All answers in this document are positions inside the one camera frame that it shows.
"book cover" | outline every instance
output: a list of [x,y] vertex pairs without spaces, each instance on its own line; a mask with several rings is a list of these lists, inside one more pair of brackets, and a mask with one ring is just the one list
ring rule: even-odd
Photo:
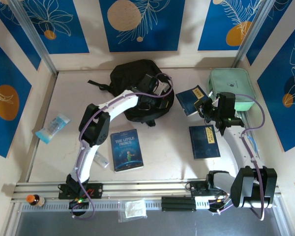
[[189,127],[194,159],[220,157],[213,125]]
[[136,129],[111,134],[115,172],[143,167]]
[[208,96],[199,85],[184,92],[177,93],[176,97],[187,116],[197,113],[197,109],[194,105],[195,102],[197,102],[199,99],[203,99],[203,101],[208,99]]

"white tabletop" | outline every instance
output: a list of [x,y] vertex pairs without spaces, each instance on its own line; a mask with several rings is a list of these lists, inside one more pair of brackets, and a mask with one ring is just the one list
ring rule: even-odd
[[[191,89],[196,85],[206,90],[209,70],[163,69],[173,78],[175,93]],[[88,84],[88,80],[109,84],[111,71],[61,72],[48,109],[45,123],[62,113],[71,122],[50,142],[40,141],[33,163],[30,182],[66,180],[72,170],[79,151],[78,127],[88,104],[107,102],[113,96]],[[169,180],[205,178],[209,170],[226,170],[235,175],[236,163],[226,141],[216,133],[221,153],[220,158],[194,160],[189,126],[204,125],[198,115],[187,118],[175,98],[170,111],[157,119],[155,127],[130,122],[122,114],[110,124],[109,136],[100,146],[99,152],[107,157],[110,166],[103,169],[95,162],[90,170],[92,181],[115,180]],[[110,134],[137,129],[144,167],[122,173],[114,172]]]

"black backpack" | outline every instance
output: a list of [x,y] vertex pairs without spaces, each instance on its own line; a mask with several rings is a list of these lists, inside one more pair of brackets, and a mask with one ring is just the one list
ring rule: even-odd
[[[143,59],[116,66],[110,74],[111,83],[109,86],[99,84],[91,80],[88,83],[99,86],[100,90],[107,90],[116,97],[126,89],[134,87],[135,85],[140,83],[140,81],[145,77],[146,74],[156,76],[158,73],[162,73],[162,71],[153,61]],[[167,76],[159,75],[157,78],[161,82],[170,85]],[[142,109],[139,106],[135,106],[126,110],[124,114],[130,121],[146,123],[148,126],[155,126],[154,120],[166,114],[172,107],[174,96],[174,91],[172,91],[164,98],[155,98],[156,100],[166,99],[168,102],[165,108],[157,108],[153,105],[148,105],[148,108],[145,106],[145,108]]]

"small brown bottle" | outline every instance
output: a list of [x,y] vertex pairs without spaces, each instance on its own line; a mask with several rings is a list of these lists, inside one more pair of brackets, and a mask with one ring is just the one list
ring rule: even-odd
[[28,195],[26,201],[32,206],[42,207],[45,204],[45,199],[37,194]]

